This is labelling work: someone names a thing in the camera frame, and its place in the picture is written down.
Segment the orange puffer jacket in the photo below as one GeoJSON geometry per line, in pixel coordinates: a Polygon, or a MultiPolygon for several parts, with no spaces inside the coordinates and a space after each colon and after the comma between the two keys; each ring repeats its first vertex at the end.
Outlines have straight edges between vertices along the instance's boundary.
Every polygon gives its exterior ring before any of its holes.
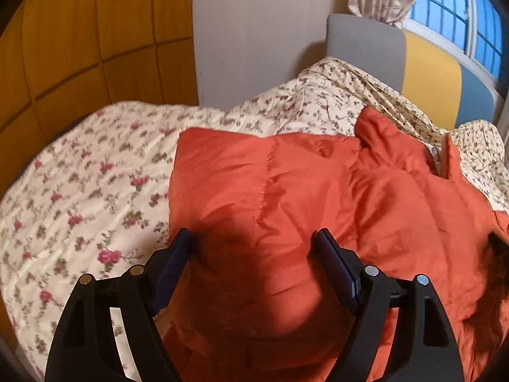
{"type": "Polygon", "coordinates": [[[173,293],[167,351],[185,381],[322,381],[351,329],[320,263],[323,228],[385,274],[426,274],[475,380],[508,330],[501,265],[508,236],[443,140],[427,147],[365,108],[355,133],[259,138],[187,129],[169,187],[172,230],[197,246],[173,293]]]}

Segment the floral quilt bedspread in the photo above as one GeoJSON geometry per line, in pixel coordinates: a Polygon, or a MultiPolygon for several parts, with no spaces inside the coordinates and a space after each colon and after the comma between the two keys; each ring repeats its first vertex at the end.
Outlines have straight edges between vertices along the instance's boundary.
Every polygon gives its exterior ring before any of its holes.
{"type": "Polygon", "coordinates": [[[352,135],[368,105],[438,154],[447,130],[429,111],[331,57],[229,111],[121,102],[45,147],[1,201],[1,293],[35,376],[44,376],[79,275],[106,279],[167,240],[167,189],[181,131],[352,135]]]}

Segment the grey yellow blue headboard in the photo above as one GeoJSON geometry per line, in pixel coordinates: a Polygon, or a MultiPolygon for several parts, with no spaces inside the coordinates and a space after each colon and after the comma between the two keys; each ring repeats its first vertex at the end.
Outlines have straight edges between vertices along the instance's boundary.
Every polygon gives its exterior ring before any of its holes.
{"type": "Polygon", "coordinates": [[[491,122],[495,99],[481,79],[437,45],[376,20],[346,14],[327,19],[326,53],[390,86],[439,128],[491,122]]]}

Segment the wooden wardrobe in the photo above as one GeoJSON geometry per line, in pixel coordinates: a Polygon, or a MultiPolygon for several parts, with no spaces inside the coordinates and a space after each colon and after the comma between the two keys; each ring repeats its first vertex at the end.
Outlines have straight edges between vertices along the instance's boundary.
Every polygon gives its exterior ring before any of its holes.
{"type": "Polygon", "coordinates": [[[83,117],[199,101],[192,0],[22,0],[1,29],[1,187],[83,117]]]}

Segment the window with blue panes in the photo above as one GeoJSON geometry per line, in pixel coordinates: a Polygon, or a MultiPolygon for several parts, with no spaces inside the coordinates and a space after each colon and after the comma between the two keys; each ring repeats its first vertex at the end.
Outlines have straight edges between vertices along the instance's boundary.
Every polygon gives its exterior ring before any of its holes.
{"type": "Polygon", "coordinates": [[[492,0],[416,0],[406,19],[420,35],[452,44],[503,96],[508,88],[508,21],[492,0]]]}

